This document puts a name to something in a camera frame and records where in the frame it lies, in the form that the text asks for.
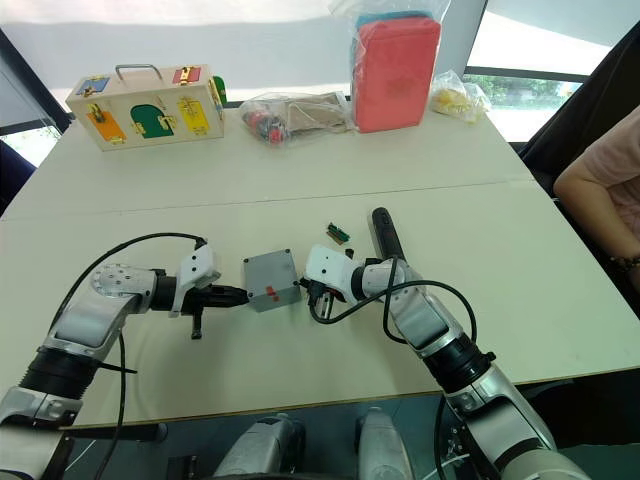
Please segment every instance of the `red case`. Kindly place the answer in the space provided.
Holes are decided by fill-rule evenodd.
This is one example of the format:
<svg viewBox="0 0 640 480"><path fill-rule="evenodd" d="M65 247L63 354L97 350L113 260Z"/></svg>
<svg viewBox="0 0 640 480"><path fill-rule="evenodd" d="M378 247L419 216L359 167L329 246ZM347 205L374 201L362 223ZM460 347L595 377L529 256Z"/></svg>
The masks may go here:
<svg viewBox="0 0 640 480"><path fill-rule="evenodd" d="M440 24L428 17L363 25L355 53L355 122L363 133L418 125L429 96Z"/></svg>

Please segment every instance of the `white table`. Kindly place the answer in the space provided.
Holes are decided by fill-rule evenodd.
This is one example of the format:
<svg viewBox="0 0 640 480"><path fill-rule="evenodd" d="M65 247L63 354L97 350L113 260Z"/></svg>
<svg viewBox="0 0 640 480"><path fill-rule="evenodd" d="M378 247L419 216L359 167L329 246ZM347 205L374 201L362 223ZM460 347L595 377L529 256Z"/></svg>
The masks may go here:
<svg viewBox="0 0 640 480"><path fill-rule="evenodd" d="M371 256L367 220L378 206L391 212L412 266L467 296L478 317L480 347L496 352L514 382L640 364L637 318L537 184L523 180L5 219L0 391L20 380L78 273L116 243L154 231L204 235L222 261L219 283L242 285L244 257L281 248L292 249L301 272L314 243L335 246L324 233L329 221L352 235L347 246L356 257ZM185 240L152 240L113 261L171 271L191 248ZM445 293L441 299L468 326L455 299ZM129 376L127 422L438 390L408 348L384 337L380 306L333 326L314 323L302 303L262 314L248 306L207 309L204 338L192 341L190 330L187 317L129 317L128 366L140 374ZM114 348L108 361L117 363L117 357ZM113 424L118 388L117 374L99 372L76 425Z"/></svg>
<svg viewBox="0 0 640 480"><path fill-rule="evenodd" d="M4 219L121 212L530 180L486 118L427 112L418 127L320 135L273 148L227 111L218 140L101 152L77 122Z"/></svg>

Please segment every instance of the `black handle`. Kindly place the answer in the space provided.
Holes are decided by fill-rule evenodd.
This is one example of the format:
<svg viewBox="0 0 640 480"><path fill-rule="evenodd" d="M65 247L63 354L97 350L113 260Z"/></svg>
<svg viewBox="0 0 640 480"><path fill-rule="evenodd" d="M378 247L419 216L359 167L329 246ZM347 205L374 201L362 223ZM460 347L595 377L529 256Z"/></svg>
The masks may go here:
<svg viewBox="0 0 640 480"><path fill-rule="evenodd" d="M371 220L376 230L376 238L382 258L386 260L396 255L398 258L405 260L398 233L393 226L391 215L389 215L387 209L383 207L376 208L371 214Z"/></svg>

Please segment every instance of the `metal handle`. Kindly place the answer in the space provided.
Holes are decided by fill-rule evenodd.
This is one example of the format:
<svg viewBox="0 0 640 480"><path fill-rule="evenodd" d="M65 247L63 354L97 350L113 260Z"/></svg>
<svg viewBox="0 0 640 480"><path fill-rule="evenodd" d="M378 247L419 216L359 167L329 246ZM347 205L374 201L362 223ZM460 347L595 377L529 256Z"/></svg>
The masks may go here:
<svg viewBox="0 0 640 480"><path fill-rule="evenodd" d="M153 68L153 70L156 72L156 75L158 75L158 78L162 80L162 75L160 74L160 70L158 70L156 67L154 67L150 63L125 63L123 65L116 65L116 73L118 74L118 78L124 81L124 78L122 78L122 74L120 73L121 68Z"/></svg>

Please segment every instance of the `pink shirt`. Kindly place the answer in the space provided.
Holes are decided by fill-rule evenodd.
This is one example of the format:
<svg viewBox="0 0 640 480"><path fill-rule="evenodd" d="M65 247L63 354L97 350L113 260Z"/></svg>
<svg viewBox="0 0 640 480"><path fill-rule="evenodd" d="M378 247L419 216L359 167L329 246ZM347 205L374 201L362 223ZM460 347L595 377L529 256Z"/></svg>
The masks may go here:
<svg viewBox="0 0 640 480"><path fill-rule="evenodd" d="M622 220L640 239L640 106L593 142L576 161L584 162L607 187Z"/></svg>

